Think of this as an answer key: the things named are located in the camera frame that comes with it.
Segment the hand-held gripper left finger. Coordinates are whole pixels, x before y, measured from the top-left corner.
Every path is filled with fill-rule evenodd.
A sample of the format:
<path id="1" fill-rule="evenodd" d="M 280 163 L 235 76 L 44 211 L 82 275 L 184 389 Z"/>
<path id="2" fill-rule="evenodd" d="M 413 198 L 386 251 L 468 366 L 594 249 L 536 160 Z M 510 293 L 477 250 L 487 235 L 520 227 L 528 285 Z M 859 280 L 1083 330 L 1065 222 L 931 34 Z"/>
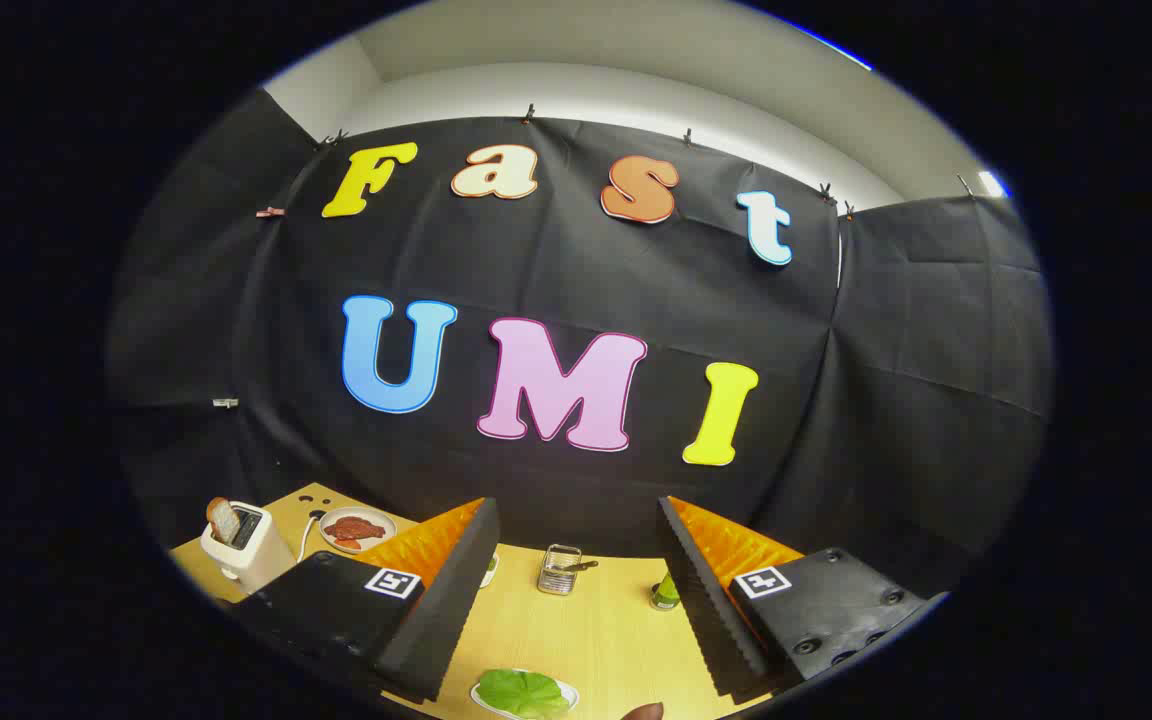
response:
<path id="1" fill-rule="evenodd" d="M 316 552 L 230 615 L 334 684 L 434 702 L 499 538 L 476 498 L 356 555 Z"/>

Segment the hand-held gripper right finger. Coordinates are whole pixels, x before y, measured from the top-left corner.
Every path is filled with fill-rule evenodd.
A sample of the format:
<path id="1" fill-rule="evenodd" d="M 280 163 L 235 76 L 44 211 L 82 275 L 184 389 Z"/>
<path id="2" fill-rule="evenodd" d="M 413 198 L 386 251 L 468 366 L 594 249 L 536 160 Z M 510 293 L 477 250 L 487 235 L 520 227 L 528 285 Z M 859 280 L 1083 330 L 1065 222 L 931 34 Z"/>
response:
<path id="1" fill-rule="evenodd" d="M 850 551 L 801 553 L 676 497 L 659 498 L 658 536 L 710 679 L 733 700 L 812 691 L 940 602 Z"/>

